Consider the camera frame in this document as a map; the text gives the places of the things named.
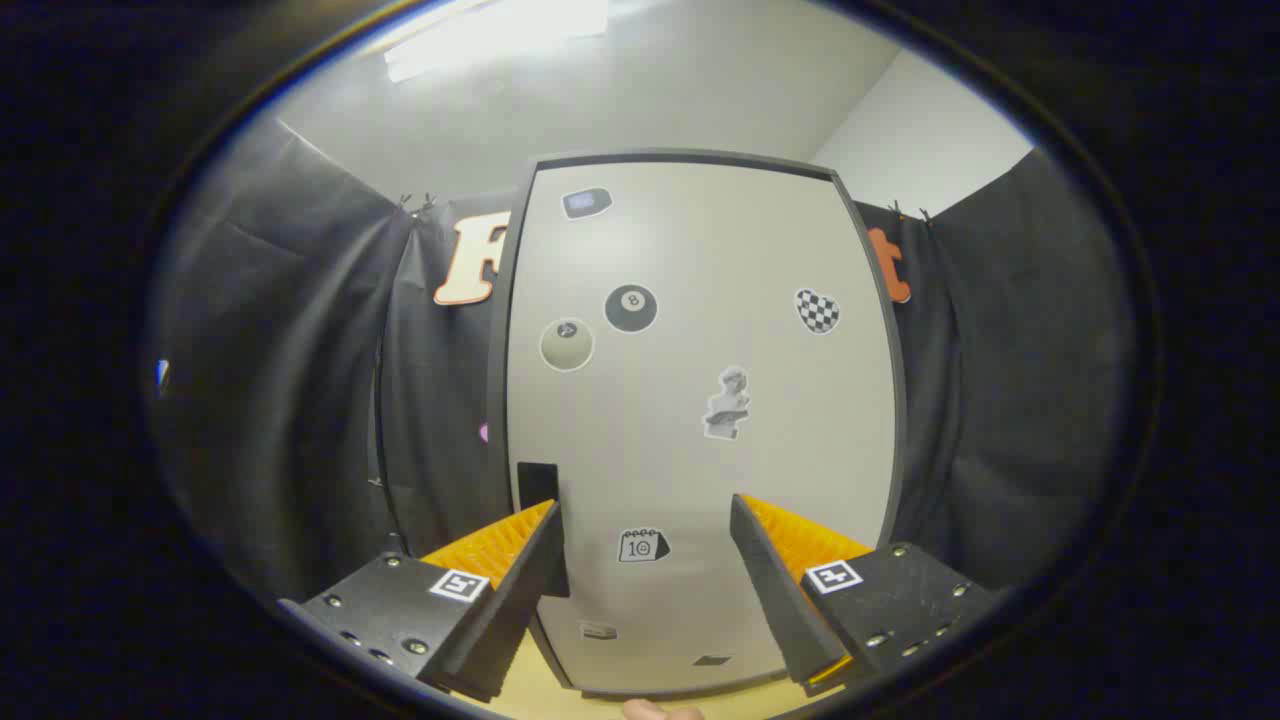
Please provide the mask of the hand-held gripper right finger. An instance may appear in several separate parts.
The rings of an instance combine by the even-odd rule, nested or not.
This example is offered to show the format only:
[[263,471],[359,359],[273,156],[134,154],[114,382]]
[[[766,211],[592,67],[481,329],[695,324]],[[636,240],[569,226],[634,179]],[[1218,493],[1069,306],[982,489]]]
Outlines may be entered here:
[[749,495],[732,497],[730,534],[786,673],[809,696],[911,670],[1001,601],[919,546],[872,550]]

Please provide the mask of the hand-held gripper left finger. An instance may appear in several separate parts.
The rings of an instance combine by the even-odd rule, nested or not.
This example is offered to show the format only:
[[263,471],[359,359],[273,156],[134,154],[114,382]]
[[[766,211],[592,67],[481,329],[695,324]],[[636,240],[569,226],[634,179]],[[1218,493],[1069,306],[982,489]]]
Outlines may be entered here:
[[561,506],[548,500],[424,557],[379,553],[278,606],[328,657],[398,696],[488,702],[503,689],[563,544]]

